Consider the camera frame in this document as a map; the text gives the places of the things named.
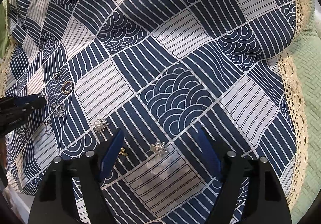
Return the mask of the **small gold earring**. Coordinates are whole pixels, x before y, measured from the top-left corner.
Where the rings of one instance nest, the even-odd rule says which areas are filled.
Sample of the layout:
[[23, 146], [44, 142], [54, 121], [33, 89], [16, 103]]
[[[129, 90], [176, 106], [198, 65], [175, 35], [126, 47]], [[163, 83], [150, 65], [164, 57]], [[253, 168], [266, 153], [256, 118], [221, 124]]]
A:
[[121, 155], [121, 156], [128, 156], [128, 153], [126, 153], [126, 150], [125, 150], [124, 147], [121, 147], [120, 152], [119, 152], [119, 155]]

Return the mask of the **silver pearl flower earring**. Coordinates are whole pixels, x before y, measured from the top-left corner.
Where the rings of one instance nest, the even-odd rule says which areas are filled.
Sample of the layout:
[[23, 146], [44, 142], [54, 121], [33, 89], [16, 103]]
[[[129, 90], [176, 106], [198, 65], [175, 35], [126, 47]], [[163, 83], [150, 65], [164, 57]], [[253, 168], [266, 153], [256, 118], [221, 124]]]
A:
[[93, 122], [93, 130], [96, 133], [102, 134], [103, 131], [109, 126], [109, 122], [105, 119], [96, 119]]

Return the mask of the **small dark stud earring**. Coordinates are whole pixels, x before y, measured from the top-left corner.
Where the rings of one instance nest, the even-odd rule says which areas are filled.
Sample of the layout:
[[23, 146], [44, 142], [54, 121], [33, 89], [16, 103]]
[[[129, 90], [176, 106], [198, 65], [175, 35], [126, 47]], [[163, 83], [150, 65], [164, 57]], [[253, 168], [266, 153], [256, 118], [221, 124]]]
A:
[[54, 73], [54, 75], [53, 75], [53, 78], [54, 78], [55, 80], [59, 80], [60, 77], [61, 77], [61, 75], [62, 75], [62, 73], [63, 73], [62, 70], [56, 71], [56, 72]]

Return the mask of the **pearl cluster earring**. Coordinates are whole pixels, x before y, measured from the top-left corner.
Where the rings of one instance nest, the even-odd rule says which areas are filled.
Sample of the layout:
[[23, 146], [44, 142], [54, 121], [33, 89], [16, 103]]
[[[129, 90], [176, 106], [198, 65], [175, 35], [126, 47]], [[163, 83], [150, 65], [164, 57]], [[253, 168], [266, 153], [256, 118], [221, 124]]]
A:
[[167, 148], [165, 147], [165, 142], [161, 142], [161, 141], [152, 143], [150, 145], [150, 151], [160, 156], [164, 156], [168, 153]]

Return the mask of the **navy white patterned cloth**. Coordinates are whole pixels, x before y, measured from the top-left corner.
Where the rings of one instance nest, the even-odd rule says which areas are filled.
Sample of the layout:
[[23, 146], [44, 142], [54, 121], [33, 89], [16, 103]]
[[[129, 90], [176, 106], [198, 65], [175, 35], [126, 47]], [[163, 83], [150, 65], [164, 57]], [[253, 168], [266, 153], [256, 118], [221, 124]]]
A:
[[[297, 136], [284, 65], [297, 0], [7, 0], [7, 96], [48, 104], [7, 138], [10, 186], [124, 131], [102, 191], [117, 223], [204, 223], [220, 191], [197, 136], [266, 157], [288, 199]], [[53, 75], [63, 73], [59, 80]], [[96, 119], [109, 126], [93, 130]], [[150, 145], [165, 142], [160, 156]]]

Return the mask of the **green quilted bedspread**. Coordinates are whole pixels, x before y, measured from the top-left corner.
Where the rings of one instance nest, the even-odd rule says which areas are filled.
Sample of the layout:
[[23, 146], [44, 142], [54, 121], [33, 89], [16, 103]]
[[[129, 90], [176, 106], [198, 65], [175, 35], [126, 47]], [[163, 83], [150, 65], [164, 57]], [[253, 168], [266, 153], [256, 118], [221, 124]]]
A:
[[320, 191], [320, 37], [314, 11], [312, 7], [306, 26], [290, 48], [302, 86], [309, 136], [305, 178], [291, 210], [293, 223], [300, 221]]

